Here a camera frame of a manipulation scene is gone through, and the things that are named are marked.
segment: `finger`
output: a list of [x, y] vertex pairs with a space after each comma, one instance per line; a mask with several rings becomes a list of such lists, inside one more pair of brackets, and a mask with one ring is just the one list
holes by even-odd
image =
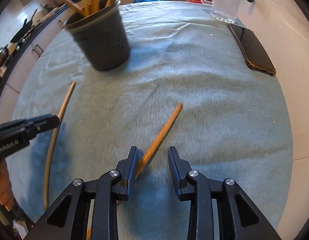
[[12, 192], [10, 190], [5, 191], [3, 194], [0, 194], [0, 204], [5, 205], [9, 198], [12, 198]]
[[1, 176], [7, 176], [7, 177], [9, 177], [9, 170], [8, 170], [7, 167], [2, 167], [2, 166], [1, 166], [0, 173], [1, 173]]
[[7, 169], [8, 164], [7, 164], [6, 160], [1, 161], [0, 166], [1, 166], [2, 169], [4, 169], [4, 168]]
[[5, 204], [5, 207], [8, 211], [10, 211], [12, 209], [12, 205], [13, 205], [13, 197], [8, 199], [8, 201]]
[[11, 190], [11, 181], [6, 176], [0, 177], [0, 194], [3, 194], [5, 191]]

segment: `smartphone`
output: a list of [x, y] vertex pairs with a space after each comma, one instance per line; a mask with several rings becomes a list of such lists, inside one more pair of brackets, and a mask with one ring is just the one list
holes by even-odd
[[252, 30], [235, 24], [228, 24], [228, 28], [235, 37], [249, 68], [271, 76], [276, 75], [276, 69], [274, 68], [267, 52]]

